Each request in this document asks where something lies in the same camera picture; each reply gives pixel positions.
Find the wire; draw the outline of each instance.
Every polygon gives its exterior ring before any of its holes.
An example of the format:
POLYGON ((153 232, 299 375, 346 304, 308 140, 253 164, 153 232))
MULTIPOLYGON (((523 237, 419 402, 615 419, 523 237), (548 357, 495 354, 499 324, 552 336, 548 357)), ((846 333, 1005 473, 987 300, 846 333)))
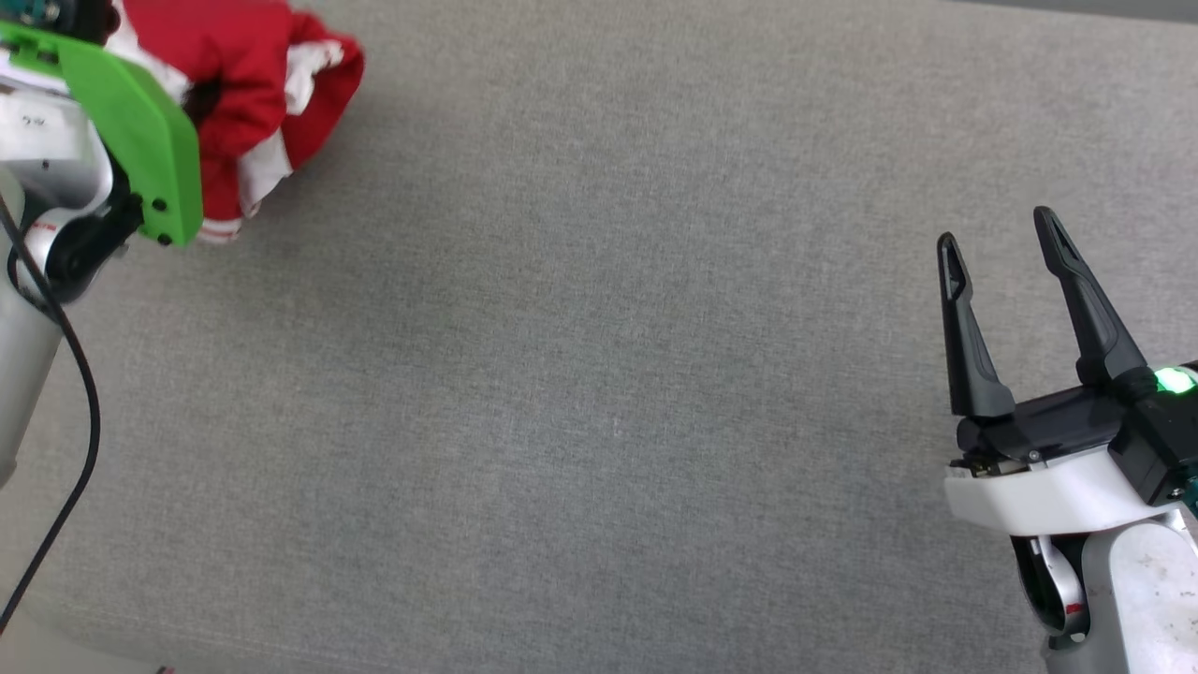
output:
POLYGON ((46 299, 46 304, 49 308, 50 317, 59 323, 62 328, 62 335, 66 339, 67 346, 71 348, 71 353, 74 356, 75 364, 79 366, 79 376, 83 378, 83 388, 87 394, 87 413, 91 418, 91 432, 87 439, 87 457, 84 461, 83 473, 79 475, 79 481, 75 482, 74 490, 67 497, 65 504, 62 504, 62 510, 59 511, 59 516, 54 518, 54 524, 50 526, 50 530, 47 532, 46 539, 42 540, 41 547, 34 554, 34 560, 29 563, 29 567, 25 569, 25 575, 20 577, 20 582, 17 584, 17 589, 13 590, 12 596, 8 599, 8 603, 4 608, 4 613, 0 613, 0 637, 4 636, 5 630, 8 627, 8 621, 12 620, 13 613, 17 611, 17 605, 25 596, 25 591, 29 589, 30 583, 34 582, 34 576, 37 575, 37 570, 42 566, 42 561, 46 560, 46 555, 49 554, 50 548, 54 546, 54 541, 59 538, 59 533, 62 532, 62 527, 67 523, 67 518, 71 517, 71 512, 74 510, 79 499, 83 497, 84 491, 87 488, 87 482, 91 480, 91 474, 96 470, 96 460, 99 456, 99 395, 96 393, 96 379, 91 375, 91 366, 87 365, 87 357, 83 353, 83 346, 79 344, 79 336, 75 334, 74 327, 71 326, 71 320, 67 318, 67 312, 62 309, 62 304, 54 297, 54 292, 50 291, 50 283, 46 279, 46 274, 42 269, 37 268, 34 262, 34 256, 29 253, 29 248, 25 247, 25 239, 20 235, 20 230, 17 226, 16 219, 12 217, 12 212, 8 210, 8 205, 0 198, 0 224, 4 225, 5 233, 8 235, 8 239, 12 241, 12 247, 17 251, 17 255, 25 267, 29 269, 29 274, 34 278, 34 284, 37 285, 38 292, 46 299))

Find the green led light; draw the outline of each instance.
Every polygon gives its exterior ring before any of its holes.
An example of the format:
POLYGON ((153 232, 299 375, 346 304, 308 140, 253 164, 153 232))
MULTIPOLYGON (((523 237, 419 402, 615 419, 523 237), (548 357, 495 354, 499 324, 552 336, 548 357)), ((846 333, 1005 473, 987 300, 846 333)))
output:
POLYGON ((1175 368, 1156 371, 1156 383, 1161 391, 1170 391, 1173 394, 1185 394, 1196 387, 1190 375, 1175 368))

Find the red garment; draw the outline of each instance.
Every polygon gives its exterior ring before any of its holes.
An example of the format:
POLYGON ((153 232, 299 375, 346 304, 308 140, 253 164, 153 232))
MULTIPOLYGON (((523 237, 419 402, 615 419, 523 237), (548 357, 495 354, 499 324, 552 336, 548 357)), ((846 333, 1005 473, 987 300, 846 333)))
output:
POLYGON ((282 129, 298 169, 325 144, 362 83, 357 41, 329 31, 282 0, 125 0, 141 48, 193 83, 219 80, 222 95, 199 126, 204 214, 241 218, 238 159, 282 129), (300 115, 288 115, 284 84, 291 45, 335 41, 344 59, 315 77, 300 115))

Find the gray fabric surface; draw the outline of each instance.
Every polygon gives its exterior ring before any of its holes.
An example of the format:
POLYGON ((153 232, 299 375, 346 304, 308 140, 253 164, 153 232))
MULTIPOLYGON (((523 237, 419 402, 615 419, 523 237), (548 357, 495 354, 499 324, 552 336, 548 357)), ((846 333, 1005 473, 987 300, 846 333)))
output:
MULTIPOLYGON (((1076 352, 1040 202, 1151 360, 1198 357, 1198 26, 316 7, 370 57, 327 151, 73 310, 107 425, 41 620, 188 674, 1042 669, 1008 542, 943 503, 933 245, 1019 397, 1076 352)), ((60 359, 0 584, 85 423, 60 359)))

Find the red and white cloth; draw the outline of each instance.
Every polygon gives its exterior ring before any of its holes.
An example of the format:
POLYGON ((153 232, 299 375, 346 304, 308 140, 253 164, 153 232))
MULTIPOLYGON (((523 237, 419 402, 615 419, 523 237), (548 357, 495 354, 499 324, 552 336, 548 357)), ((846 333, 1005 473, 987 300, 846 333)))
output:
POLYGON ((358 42, 283 0, 114 0, 105 48, 144 66, 176 102, 196 83, 222 95, 199 125, 200 237, 231 241, 242 219, 328 139, 365 69, 358 42))

